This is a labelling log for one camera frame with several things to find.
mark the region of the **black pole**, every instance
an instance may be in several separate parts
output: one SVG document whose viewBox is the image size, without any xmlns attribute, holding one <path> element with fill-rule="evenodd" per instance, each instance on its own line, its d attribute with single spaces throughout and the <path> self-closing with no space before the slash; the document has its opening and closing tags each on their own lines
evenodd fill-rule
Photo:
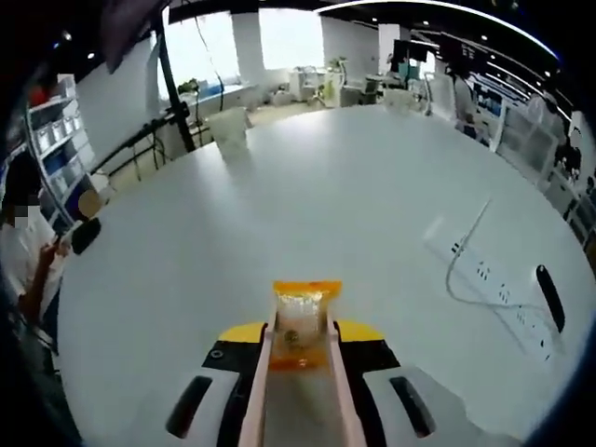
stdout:
<svg viewBox="0 0 596 447">
<path fill-rule="evenodd" d="M 161 69 L 164 72 L 164 78 L 166 80 L 166 87 L 168 88 L 169 105 L 171 111 L 174 113 L 174 120 L 178 126 L 178 131 L 183 138 L 186 152 L 193 152 L 195 150 L 195 144 L 193 143 L 193 137 L 190 135 L 190 130 L 186 124 L 187 113 L 183 104 L 178 97 L 176 91 L 176 85 L 174 84 L 174 77 L 171 74 L 171 65 L 169 64 L 168 47 L 166 46 L 166 33 L 164 32 L 164 22 L 159 16 L 159 19 L 155 23 L 157 44 L 159 45 L 159 60 L 161 61 Z"/>
</svg>

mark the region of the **desk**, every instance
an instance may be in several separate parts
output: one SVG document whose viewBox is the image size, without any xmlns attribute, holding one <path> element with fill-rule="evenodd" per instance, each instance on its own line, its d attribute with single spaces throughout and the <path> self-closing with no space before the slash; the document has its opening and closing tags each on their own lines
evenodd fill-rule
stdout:
<svg viewBox="0 0 596 447">
<path fill-rule="evenodd" d="M 163 427 L 186 380 L 219 333 L 266 319 L 279 278 L 340 278 L 337 318 L 383 332 L 476 424 L 528 435 L 575 368 L 596 308 L 586 256 L 547 200 L 442 121 L 381 105 L 250 129 L 248 146 L 229 166 L 213 144 L 168 164 L 105 207 L 98 239 L 69 260 L 62 380 L 89 445 L 141 435 L 129 445 L 180 445 Z M 423 243 L 439 215 L 468 229 L 488 196 L 473 246 L 507 259 L 523 292 L 545 264 L 561 296 L 565 354 L 552 371 L 491 310 L 450 299 L 447 265 Z"/>
</svg>

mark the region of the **white shirt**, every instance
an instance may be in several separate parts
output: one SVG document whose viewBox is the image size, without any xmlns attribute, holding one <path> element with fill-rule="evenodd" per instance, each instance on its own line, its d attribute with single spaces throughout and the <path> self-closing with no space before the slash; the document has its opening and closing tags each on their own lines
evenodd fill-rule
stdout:
<svg viewBox="0 0 596 447">
<path fill-rule="evenodd" d="M 454 93 L 455 93 L 455 114 L 457 120 L 462 122 L 466 121 L 467 115 L 474 115 L 476 106 L 472 100 L 472 92 L 469 86 L 466 84 L 461 77 L 456 76 L 454 82 Z"/>
<path fill-rule="evenodd" d="M 562 146 L 567 141 L 565 137 L 565 125 L 559 114 L 552 114 L 547 108 L 547 102 L 540 95 L 534 95 L 527 104 L 528 116 L 540 124 L 557 139 L 558 145 Z"/>
<path fill-rule="evenodd" d="M 56 237 L 56 233 L 39 208 L 29 208 L 29 210 L 28 220 L 24 226 L 13 227 L 4 223 L 0 230 L 0 265 L 14 305 L 17 305 L 19 297 L 33 284 L 40 249 L 45 244 L 52 243 Z M 40 319 L 60 288 L 63 269 L 64 258 L 56 255 L 47 275 L 39 309 Z"/>
</svg>

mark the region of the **floor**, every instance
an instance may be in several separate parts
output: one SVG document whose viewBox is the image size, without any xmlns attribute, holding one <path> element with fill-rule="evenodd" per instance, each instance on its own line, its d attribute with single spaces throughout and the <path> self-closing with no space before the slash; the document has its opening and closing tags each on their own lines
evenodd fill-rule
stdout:
<svg viewBox="0 0 596 447">
<path fill-rule="evenodd" d="M 284 106 L 263 105 L 253 112 L 249 112 L 249 119 L 253 126 L 262 126 L 273 123 L 280 119 L 288 118 L 290 116 L 307 114 L 309 112 L 316 112 L 321 109 L 320 104 L 309 105 L 305 102 L 293 102 Z M 156 167 L 163 166 L 163 159 L 157 155 L 154 159 L 153 152 L 149 151 L 137 158 L 137 163 L 129 163 L 124 168 L 110 176 L 110 184 L 112 185 L 117 198 L 118 194 L 134 187 L 140 182 L 145 182 L 157 171 Z"/>
</svg>

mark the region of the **plastic bag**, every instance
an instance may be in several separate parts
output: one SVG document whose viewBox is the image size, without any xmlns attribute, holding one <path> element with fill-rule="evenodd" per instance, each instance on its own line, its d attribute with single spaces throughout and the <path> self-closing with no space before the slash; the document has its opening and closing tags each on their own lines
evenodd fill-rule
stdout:
<svg viewBox="0 0 596 447">
<path fill-rule="evenodd" d="M 328 366 L 327 307 L 341 289 L 341 281 L 274 282 L 277 318 L 270 369 Z"/>
</svg>

